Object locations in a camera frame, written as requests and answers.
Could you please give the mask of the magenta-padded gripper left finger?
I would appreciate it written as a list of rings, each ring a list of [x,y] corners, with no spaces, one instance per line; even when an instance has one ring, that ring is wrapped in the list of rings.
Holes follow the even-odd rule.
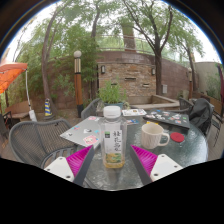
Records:
[[[93,156],[94,147],[90,145],[67,158],[58,157],[45,171],[82,186]]]

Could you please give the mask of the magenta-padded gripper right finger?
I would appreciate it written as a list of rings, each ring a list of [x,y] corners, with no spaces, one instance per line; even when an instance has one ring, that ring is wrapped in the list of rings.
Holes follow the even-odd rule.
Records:
[[[166,154],[155,155],[134,145],[131,146],[130,155],[144,185],[182,169]]]

